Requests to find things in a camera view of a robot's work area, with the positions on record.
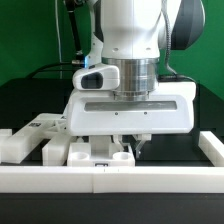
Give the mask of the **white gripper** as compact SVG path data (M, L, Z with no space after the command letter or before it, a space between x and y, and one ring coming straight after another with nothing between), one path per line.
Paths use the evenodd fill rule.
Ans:
M112 91L74 91L67 104L66 127L73 136L134 135L135 153L150 134L189 133L194 126L193 82L162 82L145 101L116 101Z

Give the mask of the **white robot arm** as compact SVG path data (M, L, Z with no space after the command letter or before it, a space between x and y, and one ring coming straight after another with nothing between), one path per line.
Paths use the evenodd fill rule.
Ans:
M160 51L201 35L201 0L90 0L96 60L73 76L67 130L73 136L188 133L196 84L175 70L158 75Z

